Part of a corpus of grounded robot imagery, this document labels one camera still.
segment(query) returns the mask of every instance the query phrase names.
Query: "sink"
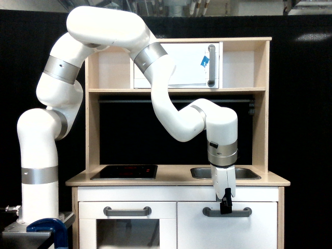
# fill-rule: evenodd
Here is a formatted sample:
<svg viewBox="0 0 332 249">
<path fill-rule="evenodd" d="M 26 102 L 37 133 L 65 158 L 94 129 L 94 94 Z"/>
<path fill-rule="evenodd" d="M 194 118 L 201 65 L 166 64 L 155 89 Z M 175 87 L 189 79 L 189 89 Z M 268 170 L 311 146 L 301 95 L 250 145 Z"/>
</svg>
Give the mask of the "sink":
<svg viewBox="0 0 332 249">
<path fill-rule="evenodd" d="M 211 179 L 211 168 L 192 168 L 191 175 L 196 179 Z M 252 170 L 244 168 L 235 168 L 235 178 L 238 180 L 258 180 L 259 175 Z"/>
</svg>

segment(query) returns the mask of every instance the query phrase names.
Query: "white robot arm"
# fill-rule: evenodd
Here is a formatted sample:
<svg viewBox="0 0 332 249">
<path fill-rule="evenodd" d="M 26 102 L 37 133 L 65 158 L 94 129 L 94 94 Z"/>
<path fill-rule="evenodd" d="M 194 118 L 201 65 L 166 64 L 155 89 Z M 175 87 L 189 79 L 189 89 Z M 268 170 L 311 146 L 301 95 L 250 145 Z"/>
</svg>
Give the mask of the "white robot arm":
<svg viewBox="0 0 332 249">
<path fill-rule="evenodd" d="M 76 77 L 83 61 L 108 46 L 124 48 L 144 73 L 151 83 L 155 113 L 175 139 L 185 142 L 206 129 L 217 196 L 227 200 L 235 196 L 236 113 L 204 99 L 178 112 L 168 96 L 175 64 L 139 16 L 82 6 L 68 15 L 67 29 L 52 48 L 37 86 L 37 97 L 46 109 L 29 110 L 18 121 L 23 223 L 59 215 L 54 141 L 69 133 L 81 105 L 83 91 Z M 231 207 L 231 201 L 225 206 Z"/>
</svg>

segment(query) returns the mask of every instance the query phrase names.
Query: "microwave handle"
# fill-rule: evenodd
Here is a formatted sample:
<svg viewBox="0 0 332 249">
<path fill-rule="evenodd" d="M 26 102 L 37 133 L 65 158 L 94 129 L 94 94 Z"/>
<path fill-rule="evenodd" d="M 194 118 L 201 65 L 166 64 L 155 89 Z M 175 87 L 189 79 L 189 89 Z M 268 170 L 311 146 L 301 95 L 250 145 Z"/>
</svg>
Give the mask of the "microwave handle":
<svg viewBox="0 0 332 249">
<path fill-rule="evenodd" d="M 109 206 L 104 208 L 106 216 L 148 216 L 152 213 L 152 209 L 146 206 L 142 210 L 112 210 Z"/>
<path fill-rule="evenodd" d="M 211 210 L 209 207 L 203 208 L 203 214 L 207 217 L 249 217 L 252 214 L 250 207 L 245 207 L 240 211 L 233 211 L 229 214 L 221 214 L 220 210 Z"/>
<path fill-rule="evenodd" d="M 216 47 L 214 45 L 209 45 L 208 50 L 210 52 L 210 67 L 209 67 L 209 80 L 207 85 L 213 87 L 215 84 L 215 63 L 216 63 Z"/>
</svg>

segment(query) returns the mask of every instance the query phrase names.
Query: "black induction cooktop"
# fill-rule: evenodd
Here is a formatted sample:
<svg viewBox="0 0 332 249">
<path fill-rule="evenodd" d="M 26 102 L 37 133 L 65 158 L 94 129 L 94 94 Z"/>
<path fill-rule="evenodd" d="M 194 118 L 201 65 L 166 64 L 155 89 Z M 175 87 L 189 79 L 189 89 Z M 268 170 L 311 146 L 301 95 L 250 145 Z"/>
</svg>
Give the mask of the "black induction cooktop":
<svg viewBox="0 0 332 249">
<path fill-rule="evenodd" d="M 107 165 L 91 180 L 155 179 L 157 165 Z"/>
</svg>

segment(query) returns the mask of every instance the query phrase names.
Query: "oven door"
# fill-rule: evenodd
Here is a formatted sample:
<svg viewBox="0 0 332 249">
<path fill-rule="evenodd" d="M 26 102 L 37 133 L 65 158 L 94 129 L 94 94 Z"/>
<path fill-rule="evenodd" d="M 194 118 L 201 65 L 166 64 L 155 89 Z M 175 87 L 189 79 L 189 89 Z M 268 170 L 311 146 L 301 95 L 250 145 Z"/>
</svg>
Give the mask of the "oven door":
<svg viewBox="0 0 332 249">
<path fill-rule="evenodd" d="M 80 249 L 176 249 L 175 202 L 80 202 Z"/>
</svg>

